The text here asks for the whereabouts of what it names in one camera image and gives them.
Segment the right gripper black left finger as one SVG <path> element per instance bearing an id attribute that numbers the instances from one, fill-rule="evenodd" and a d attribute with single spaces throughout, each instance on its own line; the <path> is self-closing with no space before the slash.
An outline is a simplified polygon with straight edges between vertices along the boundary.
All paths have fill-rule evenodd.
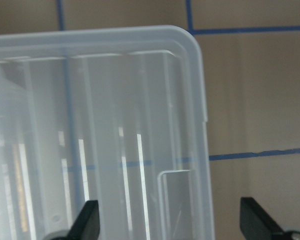
<path id="1" fill-rule="evenodd" d="M 98 240 L 100 236 L 100 213 L 98 200 L 88 200 L 69 231 L 49 233 L 46 240 Z"/>

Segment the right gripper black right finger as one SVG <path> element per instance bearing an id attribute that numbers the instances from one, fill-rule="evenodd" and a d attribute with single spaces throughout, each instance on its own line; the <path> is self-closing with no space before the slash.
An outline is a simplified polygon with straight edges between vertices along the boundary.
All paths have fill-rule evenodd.
<path id="1" fill-rule="evenodd" d="M 300 231 L 282 229 L 252 197 L 240 198 L 239 227 L 246 240 L 300 240 Z"/>

